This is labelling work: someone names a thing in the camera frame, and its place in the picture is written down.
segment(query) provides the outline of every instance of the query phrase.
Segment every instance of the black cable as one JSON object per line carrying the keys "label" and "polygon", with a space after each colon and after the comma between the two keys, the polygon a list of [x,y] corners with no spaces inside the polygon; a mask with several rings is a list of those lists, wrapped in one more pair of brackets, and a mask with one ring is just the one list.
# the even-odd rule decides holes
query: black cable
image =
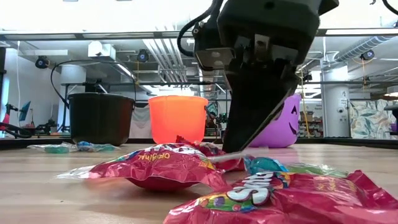
{"label": "black cable", "polygon": [[64,65],[67,63],[75,63],[75,62],[99,62],[99,63],[108,63],[108,64],[119,64],[121,65],[119,62],[110,62],[110,61],[104,61],[104,60],[95,60],[95,59],[81,59],[81,60],[69,60],[69,61],[65,61],[65,62],[61,62],[58,64],[55,64],[55,66],[53,67],[53,69],[51,70],[51,75],[50,75],[50,81],[51,81],[51,85],[52,88],[55,90],[56,94],[59,96],[59,98],[61,98],[62,102],[67,106],[67,108],[69,109],[69,103],[66,99],[63,98],[63,96],[58,92],[58,90],[56,89],[54,82],[52,80],[52,76],[54,74],[54,71],[57,67],[59,67],[60,65]]}
{"label": "black cable", "polygon": [[394,7],[392,7],[387,0],[382,0],[384,5],[388,8],[388,10],[390,10],[392,13],[394,13],[395,15],[398,16],[398,10],[394,9]]}
{"label": "black cable", "polygon": [[181,39],[184,36],[184,34],[189,30],[189,28],[193,27],[197,22],[200,22],[204,19],[206,19],[206,17],[208,17],[213,10],[215,9],[215,6],[217,5],[217,2],[219,2],[220,0],[213,0],[213,2],[211,2],[211,6],[204,12],[202,13],[200,16],[194,18],[193,20],[191,20],[190,22],[188,22],[181,30],[180,33],[178,34],[177,37],[177,47],[179,49],[179,51],[184,54],[187,57],[193,57],[193,52],[189,51],[189,50],[185,50],[182,48],[181,46]]}
{"label": "black cable", "polygon": [[221,6],[223,5],[223,1],[224,0],[216,0],[215,6],[210,14],[211,17],[214,17],[215,19],[217,19],[218,15],[220,14]]}

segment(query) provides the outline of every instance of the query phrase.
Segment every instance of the white column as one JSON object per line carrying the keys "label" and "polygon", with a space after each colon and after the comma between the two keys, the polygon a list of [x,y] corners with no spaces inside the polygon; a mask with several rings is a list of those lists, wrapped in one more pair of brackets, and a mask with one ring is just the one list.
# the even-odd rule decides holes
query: white column
{"label": "white column", "polygon": [[[348,66],[328,70],[322,68],[324,82],[348,81]],[[350,137],[349,88],[347,84],[322,85],[323,134],[324,137]]]}
{"label": "white column", "polygon": [[[86,81],[86,69],[79,65],[64,65],[62,66],[61,72],[61,82],[60,83],[83,83]],[[76,86],[73,88],[73,85],[68,88],[68,95],[73,93],[84,93],[84,86]],[[65,86],[60,87],[60,93],[64,97],[65,96]],[[59,107],[58,107],[58,127],[62,125],[63,121],[63,107],[64,104],[60,99]],[[69,110],[67,109],[66,117],[65,117],[65,125],[69,126]]]}

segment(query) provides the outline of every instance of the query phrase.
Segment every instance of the black bucket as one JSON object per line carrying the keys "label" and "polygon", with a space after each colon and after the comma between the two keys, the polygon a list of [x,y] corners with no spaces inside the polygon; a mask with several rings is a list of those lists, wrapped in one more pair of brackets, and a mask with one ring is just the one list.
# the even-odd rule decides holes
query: black bucket
{"label": "black bucket", "polygon": [[68,100],[73,142],[120,146],[129,139],[133,99],[109,93],[75,93]]}

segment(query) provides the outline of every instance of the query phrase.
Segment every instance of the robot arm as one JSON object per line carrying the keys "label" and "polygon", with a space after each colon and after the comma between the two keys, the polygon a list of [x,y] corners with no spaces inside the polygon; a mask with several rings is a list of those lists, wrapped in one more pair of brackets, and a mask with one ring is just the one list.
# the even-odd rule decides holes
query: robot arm
{"label": "robot arm", "polygon": [[[226,152],[243,150],[277,116],[299,83],[297,65],[305,60],[319,16],[338,0],[213,0],[210,8],[180,32],[178,47],[201,69],[224,70],[232,93],[224,137]],[[204,18],[210,16],[207,23]],[[193,27],[195,51],[181,48]]]}

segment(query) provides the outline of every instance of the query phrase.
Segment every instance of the security camera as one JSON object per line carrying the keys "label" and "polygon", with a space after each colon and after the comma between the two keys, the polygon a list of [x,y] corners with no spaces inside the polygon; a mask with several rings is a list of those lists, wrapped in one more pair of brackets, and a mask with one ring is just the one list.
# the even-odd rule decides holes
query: security camera
{"label": "security camera", "polygon": [[138,62],[147,62],[149,59],[149,54],[147,50],[141,49],[137,55],[137,61]]}
{"label": "security camera", "polygon": [[367,52],[361,54],[361,56],[359,56],[359,57],[362,60],[372,60],[374,58],[374,51],[368,50]]}
{"label": "security camera", "polygon": [[46,56],[39,56],[36,60],[35,66],[36,68],[45,69],[50,65],[50,60]]}

